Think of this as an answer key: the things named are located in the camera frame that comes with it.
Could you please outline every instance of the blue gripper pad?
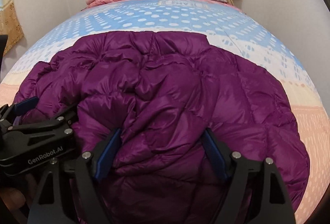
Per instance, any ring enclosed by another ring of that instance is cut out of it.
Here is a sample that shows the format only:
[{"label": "blue gripper pad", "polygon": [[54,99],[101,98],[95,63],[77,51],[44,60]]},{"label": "blue gripper pad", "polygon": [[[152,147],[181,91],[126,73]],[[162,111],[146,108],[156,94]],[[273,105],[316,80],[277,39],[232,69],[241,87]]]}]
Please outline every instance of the blue gripper pad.
[{"label": "blue gripper pad", "polygon": [[230,149],[225,143],[217,141],[210,129],[204,131],[201,140],[206,156],[211,163],[215,175],[222,182],[226,182],[231,178],[231,174],[228,172],[231,163],[229,156]]},{"label": "blue gripper pad", "polygon": [[93,150],[92,176],[98,182],[110,172],[113,160],[121,147],[121,129],[115,129],[105,141],[99,142]]},{"label": "blue gripper pad", "polygon": [[29,99],[23,100],[20,103],[17,103],[14,107],[14,113],[16,116],[22,116],[31,109],[34,109],[39,102],[38,97],[31,97]]}]

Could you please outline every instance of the bed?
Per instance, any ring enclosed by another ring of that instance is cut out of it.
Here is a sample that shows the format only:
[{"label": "bed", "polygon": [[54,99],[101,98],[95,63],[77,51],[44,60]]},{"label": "bed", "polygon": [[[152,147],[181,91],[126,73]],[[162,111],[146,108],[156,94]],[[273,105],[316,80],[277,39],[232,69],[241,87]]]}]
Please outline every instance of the bed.
[{"label": "bed", "polygon": [[47,33],[14,65],[0,84],[0,103],[11,104],[38,61],[72,46],[80,37],[120,31],[185,31],[264,67],[281,81],[311,161],[310,178],[295,213],[305,223],[330,182],[329,118],[317,90],[295,55],[274,35],[230,4],[210,0],[125,0],[81,11]]}]

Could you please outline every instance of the purple puffer jacket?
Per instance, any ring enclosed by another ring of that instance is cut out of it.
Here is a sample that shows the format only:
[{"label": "purple puffer jacket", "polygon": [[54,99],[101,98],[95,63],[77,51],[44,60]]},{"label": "purple puffer jacket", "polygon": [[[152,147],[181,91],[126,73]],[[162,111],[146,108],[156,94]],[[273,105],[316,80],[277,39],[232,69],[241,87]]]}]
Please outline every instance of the purple puffer jacket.
[{"label": "purple puffer jacket", "polygon": [[296,210],[310,162],[279,81],[265,69],[186,32],[86,36],[37,63],[15,102],[38,96],[24,123],[79,102],[82,151],[115,127],[123,146],[100,190],[116,223],[209,223],[224,187],[200,136],[210,127],[249,159],[274,159]]}]

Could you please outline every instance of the purple down jacket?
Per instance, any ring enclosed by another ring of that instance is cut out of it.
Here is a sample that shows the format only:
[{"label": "purple down jacket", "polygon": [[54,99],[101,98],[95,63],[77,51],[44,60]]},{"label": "purple down jacket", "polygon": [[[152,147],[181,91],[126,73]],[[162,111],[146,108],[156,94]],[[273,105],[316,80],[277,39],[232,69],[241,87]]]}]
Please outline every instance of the purple down jacket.
[{"label": "purple down jacket", "polygon": [[37,63],[15,102],[38,96],[23,123],[79,102],[73,125],[82,151],[115,127],[123,146],[100,191],[116,223],[209,223],[224,186],[200,143],[210,127],[249,159],[274,159],[293,207],[309,157],[279,81],[264,68],[187,32],[86,36]]}]

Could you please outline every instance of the beige curtain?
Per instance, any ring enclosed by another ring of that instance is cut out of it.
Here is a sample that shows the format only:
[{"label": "beige curtain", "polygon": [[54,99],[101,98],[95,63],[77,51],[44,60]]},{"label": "beige curtain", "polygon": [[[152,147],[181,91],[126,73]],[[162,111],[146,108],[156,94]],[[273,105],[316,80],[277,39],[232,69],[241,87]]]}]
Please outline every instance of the beige curtain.
[{"label": "beige curtain", "polygon": [[8,35],[4,55],[24,37],[16,16],[14,0],[0,0],[0,35]]}]

